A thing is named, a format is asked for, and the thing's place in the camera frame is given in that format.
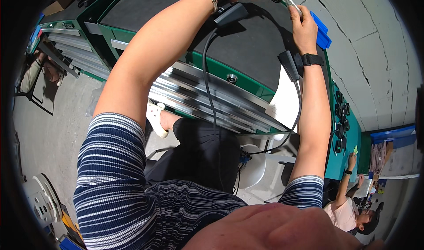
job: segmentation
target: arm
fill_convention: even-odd
[[[296,9],[290,8],[294,41],[301,55],[305,53],[316,55],[318,27],[309,10],[304,6],[299,8],[303,13],[302,23]],[[330,105],[321,66],[305,66],[302,110],[299,119],[300,145],[289,182],[304,175],[324,178],[330,130]]]
[[[364,182],[364,175],[360,174],[359,175],[359,180],[358,183],[356,185],[354,185],[347,193],[346,193],[346,197],[352,197],[355,195],[356,191],[358,189],[361,188],[362,183]]]
[[[149,20],[114,66],[93,116],[119,113],[144,129],[153,82],[188,49],[213,11],[211,0],[180,0]]]
[[[356,155],[354,152],[352,152],[349,155],[349,162],[348,162],[348,168],[347,170],[352,171],[353,168],[355,168],[355,164],[356,164]],[[336,196],[336,202],[335,205],[336,207],[339,207],[341,205],[343,205],[343,203],[346,202],[346,191],[347,191],[347,185],[349,184],[349,179],[350,179],[350,175],[344,175],[342,178],[342,181],[340,182],[339,185],[339,190],[337,191],[337,196]]]

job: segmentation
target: metal bracket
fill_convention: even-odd
[[[72,74],[75,78],[79,77],[79,74],[75,73],[74,70],[69,68],[69,66],[67,66],[65,62],[63,62],[61,59],[59,59],[59,57],[56,56],[56,54],[54,54],[54,52],[52,52],[42,41],[40,41],[40,43],[38,44],[38,47],[45,54],[47,54],[47,56],[49,56],[54,62],[56,62],[60,67],[62,67],[65,71]]]

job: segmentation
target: blue plastic bin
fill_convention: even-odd
[[[321,49],[328,49],[331,45],[331,39],[327,35],[328,28],[312,11],[310,11],[310,14],[318,26],[317,45],[320,46]]]

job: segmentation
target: lock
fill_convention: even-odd
[[[235,84],[237,82],[237,76],[232,73],[229,73],[227,74],[227,81],[232,84]]]

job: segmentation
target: navy and white striped shirt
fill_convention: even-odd
[[[193,182],[145,189],[144,132],[128,117],[97,115],[78,155],[74,205],[88,249],[181,249],[208,224],[246,206],[240,198]],[[322,207],[323,180],[304,176],[278,202]]]

